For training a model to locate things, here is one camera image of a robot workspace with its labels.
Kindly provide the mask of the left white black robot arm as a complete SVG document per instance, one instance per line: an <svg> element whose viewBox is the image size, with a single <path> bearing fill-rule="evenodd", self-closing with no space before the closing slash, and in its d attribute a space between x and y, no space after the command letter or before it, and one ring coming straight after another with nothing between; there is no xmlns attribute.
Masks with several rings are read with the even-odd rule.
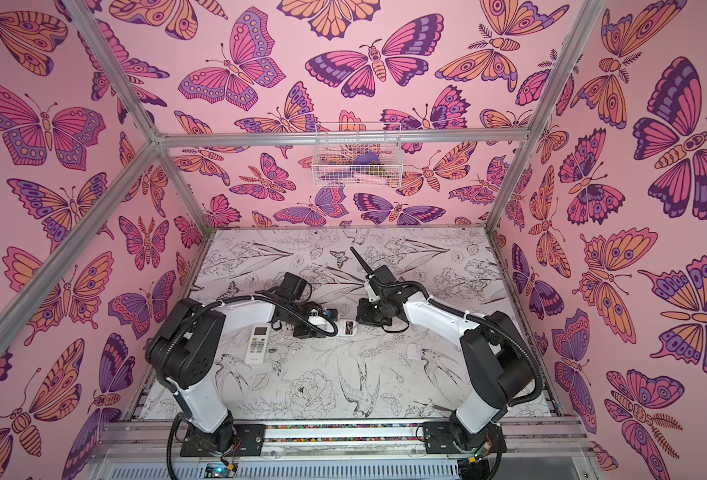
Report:
<svg viewBox="0 0 707 480"><path fill-rule="evenodd" d="M302 299L310 284L287 273L278 287L252 295L237 295L209 304L184 298L173 307L146 348L146 361L157 382L181 408L195 440L217 453L234 444L233 414L221 398L214 364L222 335L247 327L289 324L311 337L339 333L339 313Z"/></svg>

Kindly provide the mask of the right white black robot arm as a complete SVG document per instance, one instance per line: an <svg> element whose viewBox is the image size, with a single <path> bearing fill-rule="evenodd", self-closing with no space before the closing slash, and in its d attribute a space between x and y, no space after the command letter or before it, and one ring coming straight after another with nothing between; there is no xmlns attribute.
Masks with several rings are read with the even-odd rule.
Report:
<svg viewBox="0 0 707 480"><path fill-rule="evenodd" d="M536 400L543 375L527 342L509 315L473 314L445 304L419 282L399 280L387 266L365 270L367 298L359 300L357 321L385 323L395 318L425 327L461 349L471 392L449 416L453 442L463 451L487 440L499 442L497 422L509 408Z"/></svg>

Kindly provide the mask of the white remote with display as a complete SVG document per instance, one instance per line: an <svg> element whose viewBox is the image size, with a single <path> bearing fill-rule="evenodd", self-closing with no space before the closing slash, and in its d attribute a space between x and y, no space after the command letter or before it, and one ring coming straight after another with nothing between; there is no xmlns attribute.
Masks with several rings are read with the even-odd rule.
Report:
<svg viewBox="0 0 707 480"><path fill-rule="evenodd" d="M322 328L329 333L335 333L338 337L353 337L355 335L347 336L345 334L345 323L347 321L355 322L355 320L338 320L334 323L326 322ZM357 334L357 322L355 322L355 334Z"/></svg>

